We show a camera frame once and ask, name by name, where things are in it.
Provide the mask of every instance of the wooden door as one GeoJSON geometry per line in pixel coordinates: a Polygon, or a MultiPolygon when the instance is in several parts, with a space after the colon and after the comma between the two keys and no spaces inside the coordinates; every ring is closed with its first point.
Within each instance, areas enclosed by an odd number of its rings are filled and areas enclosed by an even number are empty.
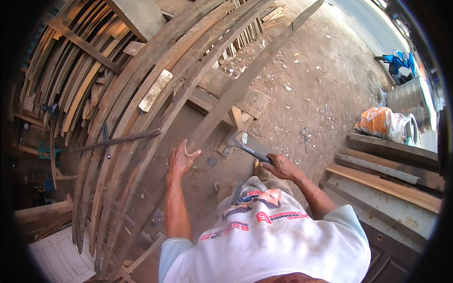
{"type": "Polygon", "coordinates": [[[405,282],[419,253],[360,221],[370,242],[371,264],[362,283],[405,282]]]}
{"type": "Polygon", "coordinates": [[[79,254],[72,243],[71,227],[32,243],[29,248],[52,283],[82,283],[96,274],[88,245],[83,245],[79,254]]]}

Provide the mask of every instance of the green chair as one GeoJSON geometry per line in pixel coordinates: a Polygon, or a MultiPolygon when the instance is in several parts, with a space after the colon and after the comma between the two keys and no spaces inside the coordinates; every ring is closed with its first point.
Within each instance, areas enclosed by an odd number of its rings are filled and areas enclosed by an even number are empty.
{"type": "MultiPolygon", "coordinates": [[[[50,156],[42,156],[41,153],[42,152],[47,152],[47,153],[50,153],[50,148],[46,148],[46,147],[43,147],[43,144],[44,143],[39,143],[38,144],[38,156],[39,158],[41,159],[50,159],[50,156]]],[[[55,150],[53,151],[53,154],[54,154],[54,159],[57,158],[57,154],[64,151],[64,149],[57,149],[55,148],[55,150]]]]}

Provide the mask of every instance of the orange sack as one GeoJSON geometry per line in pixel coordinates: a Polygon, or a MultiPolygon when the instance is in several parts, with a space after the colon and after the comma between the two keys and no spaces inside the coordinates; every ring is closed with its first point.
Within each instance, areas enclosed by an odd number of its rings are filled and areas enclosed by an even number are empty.
{"type": "Polygon", "coordinates": [[[393,113],[388,107],[372,107],[362,113],[354,127],[358,131],[402,144],[407,122],[409,118],[401,113],[393,113]]]}

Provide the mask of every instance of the blue motorcycle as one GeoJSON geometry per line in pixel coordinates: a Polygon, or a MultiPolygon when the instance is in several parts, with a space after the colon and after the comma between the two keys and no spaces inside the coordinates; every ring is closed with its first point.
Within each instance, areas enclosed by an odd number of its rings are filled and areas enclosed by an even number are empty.
{"type": "Polygon", "coordinates": [[[384,63],[390,64],[389,73],[392,78],[395,80],[397,85],[402,85],[405,82],[412,80],[415,75],[415,61],[414,55],[412,52],[409,53],[409,58],[407,54],[400,50],[393,50],[393,55],[382,55],[374,57],[375,60],[383,61],[384,63]],[[408,68],[412,71],[408,76],[400,75],[400,67],[408,68]]]}

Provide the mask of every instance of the white t-shirt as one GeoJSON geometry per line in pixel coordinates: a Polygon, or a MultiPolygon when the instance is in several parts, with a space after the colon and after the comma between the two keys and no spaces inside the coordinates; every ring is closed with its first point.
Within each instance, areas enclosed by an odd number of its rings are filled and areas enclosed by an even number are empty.
{"type": "Polygon", "coordinates": [[[371,252],[350,205],[314,221],[281,190],[257,177],[242,187],[240,202],[218,207],[219,220],[196,246],[173,238],[162,245],[159,282],[255,282],[301,272],[328,282],[361,282],[371,252]]]}

